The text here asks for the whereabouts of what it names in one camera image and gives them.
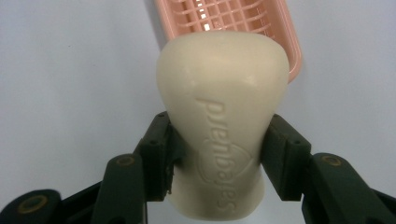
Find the white soap bar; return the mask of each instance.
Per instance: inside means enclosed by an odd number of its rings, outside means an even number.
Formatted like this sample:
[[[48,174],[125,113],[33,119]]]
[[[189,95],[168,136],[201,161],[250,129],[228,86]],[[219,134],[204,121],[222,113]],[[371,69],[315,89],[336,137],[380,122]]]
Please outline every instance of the white soap bar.
[[[187,146],[168,197],[181,214],[233,220],[254,211],[262,138],[288,77],[285,51],[264,35],[202,32],[165,46],[158,88]]]

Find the white wall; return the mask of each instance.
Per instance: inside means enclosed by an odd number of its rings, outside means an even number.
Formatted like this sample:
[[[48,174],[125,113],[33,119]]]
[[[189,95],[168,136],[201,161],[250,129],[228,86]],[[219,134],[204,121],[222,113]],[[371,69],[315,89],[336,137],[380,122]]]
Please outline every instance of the white wall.
[[[396,3],[288,4],[304,65],[278,113],[314,153],[346,158],[395,197]],[[0,1],[0,209],[33,189],[70,196],[132,152],[164,110],[164,43],[151,0]],[[260,207],[235,223],[304,223],[300,206],[267,181]],[[150,223],[199,223],[167,202],[148,212]]]

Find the pink plastic basket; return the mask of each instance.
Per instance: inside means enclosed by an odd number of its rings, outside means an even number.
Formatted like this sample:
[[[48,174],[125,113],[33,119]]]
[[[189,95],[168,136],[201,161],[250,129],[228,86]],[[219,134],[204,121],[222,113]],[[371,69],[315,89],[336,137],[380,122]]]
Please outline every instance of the pink plastic basket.
[[[302,56],[285,0],[156,0],[156,4],[168,40],[211,30],[267,35],[288,55],[289,82],[299,73]]]

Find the bolt hole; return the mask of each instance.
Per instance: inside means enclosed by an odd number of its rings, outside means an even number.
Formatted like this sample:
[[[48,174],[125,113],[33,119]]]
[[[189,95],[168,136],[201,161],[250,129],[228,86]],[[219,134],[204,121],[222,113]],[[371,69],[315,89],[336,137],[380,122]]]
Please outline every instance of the bolt hole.
[[[117,159],[117,164],[119,166],[129,166],[134,164],[134,158],[131,156],[123,156]]]
[[[323,156],[321,159],[332,166],[339,166],[342,164],[342,162],[334,156]]]
[[[111,219],[108,224],[125,224],[125,218],[123,217],[114,217]]]
[[[33,213],[42,208],[48,201],[48,198],[44,195],[36,195],[23,201],[18,207],[20,214]]]

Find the white background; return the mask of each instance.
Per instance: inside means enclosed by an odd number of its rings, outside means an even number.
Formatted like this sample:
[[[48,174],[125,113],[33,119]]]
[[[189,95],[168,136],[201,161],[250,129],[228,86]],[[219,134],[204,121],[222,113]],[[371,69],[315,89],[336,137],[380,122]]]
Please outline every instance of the white background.
[[[395,197],[396,2],[288,4],[304,62],[277,112],[314,153],[346,158]],[[133,151],[164,111],[156,13],[152,0],[0,1],[1,209],[33,189],[70,196]],[[267,181],[262,204],[235,223],[304,223],[300,207]],[[168,202],[148,209],[149,223],[201,223]]]

